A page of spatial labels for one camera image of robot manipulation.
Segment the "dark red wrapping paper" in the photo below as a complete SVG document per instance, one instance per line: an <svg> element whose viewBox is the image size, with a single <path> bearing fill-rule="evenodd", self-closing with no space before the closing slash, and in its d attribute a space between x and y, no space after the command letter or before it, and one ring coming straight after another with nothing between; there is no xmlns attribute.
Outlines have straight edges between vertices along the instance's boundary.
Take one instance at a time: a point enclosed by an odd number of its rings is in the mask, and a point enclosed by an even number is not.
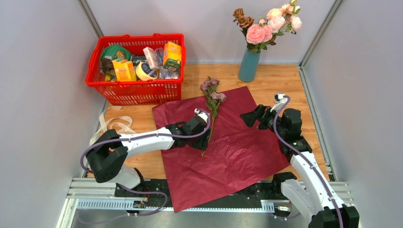
<svg viewBox="0 0 403 228"><path fill-rule="evenodd" d="M289 166L272 131L248 127L240 118L257 106L249 89L225 95L206 150L162 151L175 212L235 193Z"/></svg>

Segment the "mauve flower stem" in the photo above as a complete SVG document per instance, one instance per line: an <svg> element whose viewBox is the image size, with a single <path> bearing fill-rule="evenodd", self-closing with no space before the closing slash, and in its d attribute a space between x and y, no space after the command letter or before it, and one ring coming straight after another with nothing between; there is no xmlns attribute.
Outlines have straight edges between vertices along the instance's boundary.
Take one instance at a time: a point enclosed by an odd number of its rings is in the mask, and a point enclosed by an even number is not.
<svg viewBox="0 0 403 228"><path fill-rule="evenodd" d="M218 93L217 87L220 81L216 78L207 77L207 79L201 84L200 89L202 90L206 98L206 107L211 112L211 127L208 142L210 142L214 121L218 115L218 109L221 103L226 101L226 95L224 93Z"/></svg>

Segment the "pink flower stem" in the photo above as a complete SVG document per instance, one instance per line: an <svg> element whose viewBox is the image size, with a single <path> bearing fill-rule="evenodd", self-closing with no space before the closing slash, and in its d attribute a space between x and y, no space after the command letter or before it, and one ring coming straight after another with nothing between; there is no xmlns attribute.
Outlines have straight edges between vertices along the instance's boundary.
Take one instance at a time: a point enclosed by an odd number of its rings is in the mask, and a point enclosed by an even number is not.
<svg viewBox="0 0 403 228"><path fill-rule="evenodd" d="M257 24L253 24L247 29L245 38L248 51L258 54L273 44L275 36L272 28L268 25L268 21L260 19Z"/></svg>

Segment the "pink flower bouquet brown wrap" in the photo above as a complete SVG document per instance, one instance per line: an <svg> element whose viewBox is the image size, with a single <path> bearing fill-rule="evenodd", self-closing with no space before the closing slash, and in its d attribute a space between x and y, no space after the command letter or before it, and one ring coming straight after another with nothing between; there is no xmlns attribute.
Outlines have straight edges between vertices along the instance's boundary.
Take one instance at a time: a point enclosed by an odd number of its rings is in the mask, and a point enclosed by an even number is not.
<svg viewBox="0 0 403 228"><path fill-rule="evenodd" d="M283 36L285 33L297 34L302 27L302 20L298 17L298 13L301 11L301 7L297 5L296 0L291 0L289 3L284 4L280 8L273 8L268 11L265 18L268 21L268 25L273 30L275 38ZM246 36L247 29L259 22L255 22L255 19L249 16L245 16L242 8L235 9L233 12L234 20L237 26L240 27L244 37Z"/></svg>

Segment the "white printed ribbon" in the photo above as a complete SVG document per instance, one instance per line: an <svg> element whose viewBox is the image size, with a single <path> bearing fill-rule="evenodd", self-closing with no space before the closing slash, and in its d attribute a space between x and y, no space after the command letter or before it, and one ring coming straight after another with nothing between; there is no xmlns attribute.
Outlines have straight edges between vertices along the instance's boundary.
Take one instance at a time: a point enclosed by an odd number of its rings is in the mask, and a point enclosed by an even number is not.
<svg viewBox="0 0 403 228"><path fill-rule="evenodd" d="M121 110L122 106L111 106L103 111L99 115L99 127L95 134L89 140L89 145L92 145L101 135L101 133L105 133L107 130L112 130L115 126L118 126L119 129L117 133L123 134L135 134L136 132L131 128L133 124L133 119L130 116L118 116L114 118L110 118L108 120L105 119L105 114L109 110Z"/></svg>

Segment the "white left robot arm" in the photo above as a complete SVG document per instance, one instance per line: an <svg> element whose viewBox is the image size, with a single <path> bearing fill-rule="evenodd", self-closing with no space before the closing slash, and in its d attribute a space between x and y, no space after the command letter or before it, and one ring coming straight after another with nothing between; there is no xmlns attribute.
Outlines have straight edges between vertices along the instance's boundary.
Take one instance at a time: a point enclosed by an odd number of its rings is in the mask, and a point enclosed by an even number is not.
<svg viewBox="0 0 403 228"><path fill-rule="evenodd" d="M127 167L126 159L156 150L170 150L186 145L196 147L208 136L211 124L209 113L199 110L187 122L170 124L158 130L137 134L118 134L114 129L105 132L81 155L80 165L86 169L84 160L97 183L111 182L127 189L134 197L143 195L145 183L134 168Z"/></svg>

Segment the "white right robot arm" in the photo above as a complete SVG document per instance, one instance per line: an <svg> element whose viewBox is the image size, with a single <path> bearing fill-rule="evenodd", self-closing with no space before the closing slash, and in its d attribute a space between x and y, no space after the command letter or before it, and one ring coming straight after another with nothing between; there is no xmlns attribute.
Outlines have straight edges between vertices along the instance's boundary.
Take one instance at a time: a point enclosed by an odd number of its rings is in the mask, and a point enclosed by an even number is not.
<svg viewBox="0 0 403 228"><path fill-rule="evenodd" d="M360 219L357 209L344 203L331 187L301 134L301 112L288 108L281 117L276 114L270 106L260 104L252 112L240 115L248 127L258 121L258 129L270 129L279 134L281 152L303 179L300 184L291 172L275 174L272 195L278 199L288 198L310 228L357 228Z"/></svg>

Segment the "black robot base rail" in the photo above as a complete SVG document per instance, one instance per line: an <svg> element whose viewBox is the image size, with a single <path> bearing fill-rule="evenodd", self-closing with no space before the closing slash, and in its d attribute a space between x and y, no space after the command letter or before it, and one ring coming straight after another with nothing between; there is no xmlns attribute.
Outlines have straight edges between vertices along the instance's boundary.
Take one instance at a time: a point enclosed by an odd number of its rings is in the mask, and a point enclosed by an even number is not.
<svg viewBox="0 0 403 228"><path fill-rule="evenodd" d="M241 191L199 206L189 208L192 212L274 212L278 206L290 201L274 194L270 181L259 181ZM67 193L69 199L79 199L80 209L123 209L152 211L161 206L160 195L134 195L125 193L114 183L97 183L94 178L74 178Z"/></svg>

